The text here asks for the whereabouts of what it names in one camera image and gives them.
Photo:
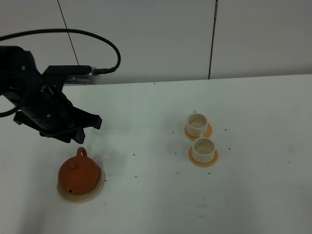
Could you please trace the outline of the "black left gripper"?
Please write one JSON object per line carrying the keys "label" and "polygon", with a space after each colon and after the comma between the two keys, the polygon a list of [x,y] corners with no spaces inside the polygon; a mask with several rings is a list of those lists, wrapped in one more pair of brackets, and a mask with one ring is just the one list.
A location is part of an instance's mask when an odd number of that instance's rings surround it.
{"label": "black left gripper", "polygon": [[14,122],[39,131],[42,137],[59,137],[82,144],[84,128],[101,128],[102,119],[76,108],[62,92],[65,66],[49,66],[40,74],[34,65],[18,65],[13,71]]}

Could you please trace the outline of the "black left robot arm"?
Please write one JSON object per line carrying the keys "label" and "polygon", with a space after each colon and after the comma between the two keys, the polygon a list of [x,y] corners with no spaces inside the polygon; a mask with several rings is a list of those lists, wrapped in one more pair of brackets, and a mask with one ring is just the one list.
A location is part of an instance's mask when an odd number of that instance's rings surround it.
{"label": "black left robot arm", "polygon": [[14,122],[26,125],[42,137],[82,144],[84,128],[100,129],[102,119],[75,107],[62,92],[67,78],[88,75],[90,66],[49,66],[43,73],[37,70],[29,51],[18,46],[0,48],[0,93],[14,108],[1,117],[14,115]]}

